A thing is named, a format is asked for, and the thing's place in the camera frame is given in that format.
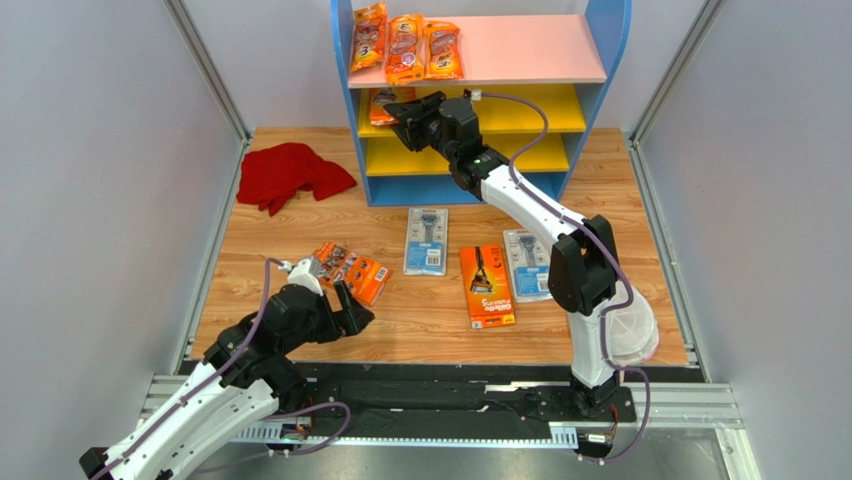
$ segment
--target orange razor package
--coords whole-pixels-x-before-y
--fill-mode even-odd
[[[450,22],[430,21],[426,23],[423,34],[426,36],[427,80],[450,80],[464,78],[461,63],[459,34],[461,30]]]
[[[371,88],[370,89],[370,123],[372,125],[396,125],[394,119],[385,111],[388,103],[409,102],[417,98],[414,87]]]
[[[375,260],[358,255],[333,242],[322,244],[314,252],[321,269],[317,279],[326,287],[343,280],[359,302],[373,306],[390,278],[390,270]]]
[[[461,270],[474,329],[515,323],[515,306],[500,245],[461,249]]]
[[[355,10],[355,34],[352,36],[350,71],[381,65],[385,59],[388,12],[385,2]]]
[[[400,15],[390,22],[388,63],[385,77],[391,85],[405,85],[423,80],[423,59],[420,53],[420,37],[423,16]]]

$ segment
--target pink shelf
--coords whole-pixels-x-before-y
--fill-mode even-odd
[[[583,15],[441,17],[461,29],[465,78],[413,85],[603,83],[606,72]],[[351,74],[349,88],[387,85],[384,68]]]

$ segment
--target wooden floor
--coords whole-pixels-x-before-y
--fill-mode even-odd
[[[293,360],[441,363],[566,364],[570,334],[564,312],[553,302],[520,304],[517,324],[471,330],[460,279],[462,246],[503,243],[502,231],[518,228],[487,205],[451,206],[448,271],[444,277],[402,275],[408,209],[368,208],[345,129],[259,129],[252,148],[303,142],[359,180],[359,186],[317,202],[300,193],[274,217],[256,206],[235,204],[203,310],[192,355],[225,327],[257,310],[263,259],[305,257],[324,241],[342,243],[394,270],[378,303],[376,320],[353,338],[305,345]],[[596,130],[583,152],[563,203],[586,216],[602,214],[615,230],[618,254],[631,282],[650,301],[660,326],[660,347],[649,363],[683,364],[686,353],[651,239],[648,221],[621,132]],[[273,291],[286,277],[274,272]]]

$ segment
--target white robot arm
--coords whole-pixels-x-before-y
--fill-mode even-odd
[[[530,196],[519,190],[509,174],[509,166],[503,165],[490,172],[488,178],[481,182],[482,199],[506,212],[525,229],[529,230],[542,245],[555,245],[561,238],[577,231],[577,228],[564,221],[560,222],[553,213],[545,209]],[[539,197],[551,203],[552,208],[558,209],[565,217],[577,222],[586,219],[577,212],[571,211],[558,202],[550,199],[535,185],[527,183],[527,188],[534,189]],[[613,369],[604,359],[600,338],[600,311],[609,304],[605,300],[598,304],[591,315],[581,312],[566,313],[571,328],[571,342],[574,349],[574,360],[571,364],[572,374],[589,388],[597,387],[612,377]]]
[[[258,312],[223,330],[204,361],[143,425],[108,449],[89,449],[80,458],[87,478],[182,480],[249,425],[299,409],[306,380],[285,355],[306,342],[357,335],[374,318],[341,282],[335,290],[342,309],[333,312],[313,275],[314,262],[305,259],[295,268],[282,262],[289,283]]]
[[[568,314],[578,401],[597,409],[618,387],[605,350],[612,329],[607,328],[602,339],[600,320],[616,292],[613,264],[618,257],[612,228],[601,216],[587,219],[563,207],[513,170],[507,157],[483,142],[470,98],[467,91],[464,98],[452,99],[435,92],[384,108],[397,120],[394,133],[409,150],[437,151],[459,187],[508,213],[543,245],[552,246],[548,287]]]

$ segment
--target red towel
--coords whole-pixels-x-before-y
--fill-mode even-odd
[[[303,143],[283,143],[246,155],[242,164],[237,201],[269,209],[269,216],[296,195],[313,190],[324,200],[355,186],[355,179],[340,165],[323,160]]]

